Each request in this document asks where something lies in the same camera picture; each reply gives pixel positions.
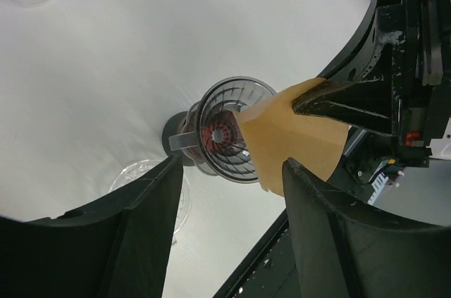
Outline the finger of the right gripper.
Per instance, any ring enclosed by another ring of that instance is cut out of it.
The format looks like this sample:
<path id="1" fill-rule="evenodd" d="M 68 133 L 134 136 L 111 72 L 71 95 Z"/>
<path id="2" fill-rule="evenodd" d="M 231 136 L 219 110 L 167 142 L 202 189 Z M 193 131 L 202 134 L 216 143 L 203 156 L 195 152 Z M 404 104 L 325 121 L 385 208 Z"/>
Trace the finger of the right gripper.
<path id="1" fill-rule="evenodd" d="M 391 44 L 385 45 L 368 75 L 356 74 L 350 81 L 337 73 L 297 97 L 294 113 L 330 118 L 380 136 L 395 135 L 392 51 Z"/>
<path id="2" fill-rule="evenodd" d="M 338 78 L 340 75 L 347 77 L 349 71 L 362 62 L 359 56 L 364 52 L 364 47 L 367 44 L 372 46 L 373 23 L 377 9 L 399 4 L 400 2 L 401 0 L 370 0 L 369 7 L 349 42 L 318 74 L 318 77 L 323 77 L 327 80 Z"/>

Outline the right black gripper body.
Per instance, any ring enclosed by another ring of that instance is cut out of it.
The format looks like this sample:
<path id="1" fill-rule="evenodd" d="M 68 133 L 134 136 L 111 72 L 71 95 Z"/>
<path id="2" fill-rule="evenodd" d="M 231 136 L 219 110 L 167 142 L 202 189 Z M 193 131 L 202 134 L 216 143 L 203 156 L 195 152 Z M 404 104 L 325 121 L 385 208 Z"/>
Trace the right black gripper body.
<path id="1" fill-rule="evenodd" d="M 432 143 L 450 119 L 450 0 L 387 0 L 400 11 L 393 46 L 397 107 L 395 155 L 403 167 L 427 168 Z"/>

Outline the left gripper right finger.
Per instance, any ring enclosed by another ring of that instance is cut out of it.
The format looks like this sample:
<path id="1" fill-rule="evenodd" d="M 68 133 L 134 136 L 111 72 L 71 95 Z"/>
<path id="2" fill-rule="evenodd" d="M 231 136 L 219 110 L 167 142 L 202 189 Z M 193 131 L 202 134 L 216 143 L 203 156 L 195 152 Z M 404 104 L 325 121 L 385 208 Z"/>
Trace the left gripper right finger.
<path id="1" fill-rule="evenodd" d="M 282 167 L 303 297 L 449 297 L 450 229 L 377 209 L 301 163 Z"/>

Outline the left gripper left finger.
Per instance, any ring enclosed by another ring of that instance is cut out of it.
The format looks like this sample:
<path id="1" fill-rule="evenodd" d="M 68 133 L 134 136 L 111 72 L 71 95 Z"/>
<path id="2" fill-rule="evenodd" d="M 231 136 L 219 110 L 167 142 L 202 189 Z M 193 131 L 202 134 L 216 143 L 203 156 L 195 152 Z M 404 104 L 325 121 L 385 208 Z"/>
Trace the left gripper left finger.
<path id="1" fill-rule="evenodd" d="M 2 218 L 1 296 L 160 297 L 182 183 L 171 156 L 58 218 Z"/>

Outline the brown paper coffee filter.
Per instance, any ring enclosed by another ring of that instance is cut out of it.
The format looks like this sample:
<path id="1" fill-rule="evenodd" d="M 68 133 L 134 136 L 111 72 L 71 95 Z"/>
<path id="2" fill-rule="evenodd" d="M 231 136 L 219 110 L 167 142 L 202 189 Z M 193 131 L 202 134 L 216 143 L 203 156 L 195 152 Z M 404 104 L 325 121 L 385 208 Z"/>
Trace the brown paper coffee filter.
<path id="1" fill-rule="evenodd" d="M 327 181 L 342 156 L 349 126 L 329 118 L 297 115 L 292 103 L 325 80 L 293 85 L 245 110 L 234 110 L 261 188 L 284 195 L 282 169 L 293 158 Z"/>

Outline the grey transparent dripper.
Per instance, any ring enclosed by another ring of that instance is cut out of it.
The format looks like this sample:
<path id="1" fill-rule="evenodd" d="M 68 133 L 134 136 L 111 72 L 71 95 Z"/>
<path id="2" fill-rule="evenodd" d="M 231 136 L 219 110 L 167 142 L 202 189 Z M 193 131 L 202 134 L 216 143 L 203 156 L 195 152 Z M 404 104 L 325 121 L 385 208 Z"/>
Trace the grey transparent dripper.
<path id="1" fill-rule="evenodd" d="M 169 156 L 184 166 L 241 184 L 259 181 L 234 113 L 273 96 L 276 91 L 253 77 L 229 77 L 213 85 L 188 111 L 172 116 L 161 141 Z"/>

